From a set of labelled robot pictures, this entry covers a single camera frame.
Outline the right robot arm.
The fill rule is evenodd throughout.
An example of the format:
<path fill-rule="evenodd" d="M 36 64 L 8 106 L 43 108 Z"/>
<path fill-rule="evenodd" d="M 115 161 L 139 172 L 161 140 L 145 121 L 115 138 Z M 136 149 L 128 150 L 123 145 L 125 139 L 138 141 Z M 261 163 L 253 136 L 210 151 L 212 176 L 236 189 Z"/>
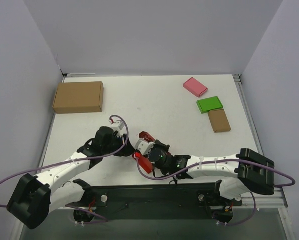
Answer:
<path fill-rule="evenodd" d="M 275 168 L 275 163 L 249 148 L 223 157 L 171 155 L 169 149 L 168 145 L 159 142 L 147 155 L 165 176 L 172 175 L 178 180 L 220 177 L 216 192 L 227 200 L 247 192 L 264 196 L 274 194 L 274 173 L 270 169 Z"/>

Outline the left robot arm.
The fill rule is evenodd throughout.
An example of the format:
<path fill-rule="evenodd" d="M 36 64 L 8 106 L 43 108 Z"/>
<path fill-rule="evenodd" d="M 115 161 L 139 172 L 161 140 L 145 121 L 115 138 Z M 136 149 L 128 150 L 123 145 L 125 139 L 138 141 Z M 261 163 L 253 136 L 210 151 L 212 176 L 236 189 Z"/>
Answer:
<path fill-rule="evenodd" d="M 88 205 L 92 201 L 92 193 L 74 178 L 91 170 L 104 158 L 131 156 L 135 149 L 129 134 L 122 133 L 127 128 L 121 120 L 102 126 L 94 138 L 67 160 L 52 164 L 36 175 L 24 174 L 7 204 L 7 211 L 33 230 L 60 207 L 75 202 L 81 206 Z"/>

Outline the red paper box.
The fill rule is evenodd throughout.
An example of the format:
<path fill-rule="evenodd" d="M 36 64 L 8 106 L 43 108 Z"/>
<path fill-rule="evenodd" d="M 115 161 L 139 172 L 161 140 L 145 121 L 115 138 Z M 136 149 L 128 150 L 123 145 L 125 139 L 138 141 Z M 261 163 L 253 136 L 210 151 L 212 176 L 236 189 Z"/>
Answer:
<path fill-rule="evenodd" d="M 139 139 L 140 138 L 145 139 L 148 142 L 155 142 L 155 139 L 148 132 L 145 131 L 142 131 L 139 134 Z M 149 161 L 148 158 L 145 158 L 137 151 L 135 151 L 135 153 L 133 154 L 133 158 L 135 160 L 138 159 L 139 165 L 143 168 L 143 170 L 146 171 L 146 173 L 150 174 L 153 172 L 154 170 L 153 164 Z"/>

